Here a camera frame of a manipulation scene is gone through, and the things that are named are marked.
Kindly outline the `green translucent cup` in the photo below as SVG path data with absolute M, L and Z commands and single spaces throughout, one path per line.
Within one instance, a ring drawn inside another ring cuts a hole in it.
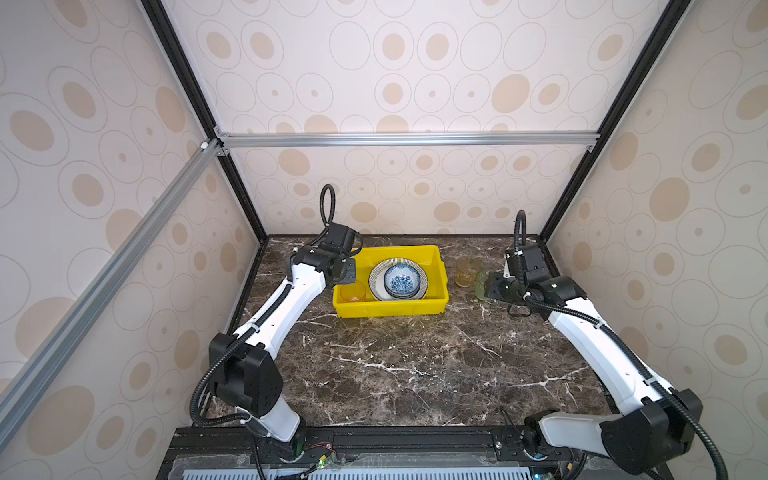
M 487 292 L 489 275 L 490 272 L 488 270 L 483 270 L 477 275 L 474 283 L 474 293 L 478 301 L 492 304 L 494 300 L 488 296 Z

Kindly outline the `white black-striped-rim plate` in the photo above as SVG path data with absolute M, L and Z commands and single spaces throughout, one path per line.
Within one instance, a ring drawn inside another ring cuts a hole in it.
M 410 298 L 410 299 L 392 298 L 384 288 L 385 271 L 389 267 L 399 263 L 405 263 L 415 267 L 421 275 L 421 288 L 417 296 L 414 298 Z M 374 297 L 379 301 L 420 300 L 426 295 L 427 288 L 428 288 L 428 278 L 427 278 L 426 271 L 414 261 L 404 259 L 404 258 L 391 258 L 391 259 L 384 260 L 373 267 L 369 275 L 369 288 L 372 294 L 374 295 Z

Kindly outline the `amber translucent cup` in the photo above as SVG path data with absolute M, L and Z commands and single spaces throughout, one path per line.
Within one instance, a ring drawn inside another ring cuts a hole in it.
M 456 263 L 455 283 L 461 288 L 474 285 L 482 270 L 482 263 L 474 257 L 462 257 Z

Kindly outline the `pink translucent cup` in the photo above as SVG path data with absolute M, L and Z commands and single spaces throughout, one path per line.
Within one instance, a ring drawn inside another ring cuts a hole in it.
M 344 303 L 357 303 L 366 300 L 366 287 L 361 282 L 354 284 L 341 285 L 339 287 L 340 297 Z

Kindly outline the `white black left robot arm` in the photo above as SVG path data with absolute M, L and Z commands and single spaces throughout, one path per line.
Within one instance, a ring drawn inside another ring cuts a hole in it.
M 286 277 L 257 313 L 235 332 L 211 341 L 210 366 L 190 399 L 194 424 L 214 427 L 237 421 L 258 436 L 294 441 L 302 419 L 282 394 L 275 360 L 314 299 L 355 274 L 352 258 L 361 250 L 362 235 L 334 222 L 294 249 Z

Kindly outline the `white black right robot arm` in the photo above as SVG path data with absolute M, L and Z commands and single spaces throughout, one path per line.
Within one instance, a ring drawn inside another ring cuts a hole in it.
M 526 418 L 524 454 L 542 461 L 557 448 L 610 459 L 631 475 L 658 477 L 657 467 L 688 453 L 700 441 L 718 479 L 729 476 L 713 438 L 700 423 L 702 400 L 679 390 L 648 366 L 598 313 L 575 280 L 554 276 L 540 247 L 515 239 L 503 273 L 488 278 L 491 297 L 524 304 L 576 348 L 616 405 L 613 415 L 545 410 Z

